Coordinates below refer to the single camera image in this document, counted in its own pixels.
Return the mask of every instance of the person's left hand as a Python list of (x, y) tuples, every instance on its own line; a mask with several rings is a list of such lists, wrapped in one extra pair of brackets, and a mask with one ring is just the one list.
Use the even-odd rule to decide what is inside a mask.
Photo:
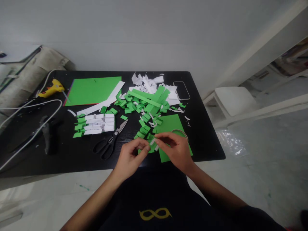
[[(134, 152), (138, 149), (141, 149), (142, 151), (135, 156)], [(124, 181), (133, 175), (150, 150), (149, 142), (141, 138), (137, 138), (124, 144), (118, 162), (113, 170), (117, 179)]]

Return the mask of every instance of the white cable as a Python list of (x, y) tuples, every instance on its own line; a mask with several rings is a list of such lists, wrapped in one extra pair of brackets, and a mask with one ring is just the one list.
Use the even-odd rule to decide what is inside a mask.
[(35, 98), (37, 98), (37, 97), (39, 96), (39, 93), (41, 93), (42, 90), (45, 88), (46, 83), (47, 83), (47, 80), (48, 80), (50, 74), (51, 74), (53, 71), (55, 71), (55, 70), (56, 70), (56, 69), (53, 69), (52, 71), (50, 71), (50, 72), (48, 73), (47, 78), (46, 78), (45, 83), (44, 83), (44, 86), (42, 87), (42, 89), (41, 89), (40, 91), (38, 91), (38, 92), (36, 93)]
[(51, 100), (51, 101), (48, 101), (48, 102), (46, 102), (46, 103), (49, 103), (49, 102), (52, 102), (52, 101), (60, 101), (60, 105), (59, 105), (59, 107), (58, 107), (58, 109), (42, 124), (42, 126), (40, 126), (40, 128), (36, 131), (36, 133), (34, 134), (34, 136), (24, 145), (24, 146), (22, 146), (14, 155), (12, 155), (12, 157), (11, 158), (9, 158), (8, 159), (8, 161), (6, 161), (6, 163), (4, 164), (4, 165), (2, 165), (1, 167), (0, 167), (0, 171), (18, 154), (18, 153), (20, 153), (20, 151), (21, 150), (23, 150), (35, 137), (36, 137), (36, 135), (41, 131), (41, 129), (45, 126), (45, 124), (47, 124), (48, 123), (48, 121), (59, 111), (59, 109), (61, 108), (61, 106), (62, 106), (62, 101), (61, 100), (59, 100), (59, 99), (53, 99), (53, 100)]
[(28, 105), (29, 103), (31, 103), (33, 100), (30, 100), (28, 103), (26, 103), (24, 106), (22, 107), (18, 107), (16, 109), (18, 109), (17, 111), (15, 111), (12, 115), (10, 115), (5, 121), (2, 122), (2, 124), (0, 125), (0, 129), (2, 128), (2, 126), (6, 123), (6, 121), (8, 121), (10, 118), (12, 118), (17, 112), (19, 112), (22, 108), (24, 108), (26, 105)]
[[(42, 105), (42, 104), (45, 104), (45, 103), (49, 103), (49, 102), (51, 102), (51, 101), (54, 101), (55, 99), (53, 99), (53, 100), (50, 100), (50, 101), (47, 101), (47, 102), (44, 102), (44, 103), (39, 103), (39, 104), (33, 104), (33, 105), (31, 105), (31, 106), (26, 106), (26, 107), (34, 107), (34, 106), (37, 106), (37, 105)], [(20, 108), (26, 108), (25, 107), (25, 105), (24, 106), (22, 106), (22, 107), (13, 107), (13, 108), (0, 108), (1, 110), (2, 109), (8, 109), (8, 110), (11, 110), (11, 109), (20, 109)]]

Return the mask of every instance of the white floor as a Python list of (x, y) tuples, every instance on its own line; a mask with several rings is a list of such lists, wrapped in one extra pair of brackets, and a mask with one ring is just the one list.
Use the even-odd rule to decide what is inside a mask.
[[(300, 80), (295, 86), (305, 85)], [(282, 92), (265, 95), (275, 99)], [(197, 163), (248, 204), (284, 227), (301, 230), (308, 209), (308, 110), (217, 130), (226, 159)], [(59, 230), (110, 174), (110, 170), (68, 173), (0, 191), (0, 213), (23, 217), (1, 230)], [(199, 190), (189, 180), (193, 190)]]

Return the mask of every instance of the black shirt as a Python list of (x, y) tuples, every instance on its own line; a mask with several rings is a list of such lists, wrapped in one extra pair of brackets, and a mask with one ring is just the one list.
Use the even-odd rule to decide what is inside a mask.
[(97, 229), (285, 230), (264, 211), (250, 206), (226, 216), (193, 191), (175, 167), (139, 168), (114, 194), (95, 223)]

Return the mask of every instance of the person's right hand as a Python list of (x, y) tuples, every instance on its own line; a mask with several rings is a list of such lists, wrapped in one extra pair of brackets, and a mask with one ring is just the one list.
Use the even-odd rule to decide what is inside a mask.
[(171, 162), (187, 175), (195, 163), (190, 155), (186, 138), (171, 132), (156, 134), (155, 138), (155, 142), (169, 156)]

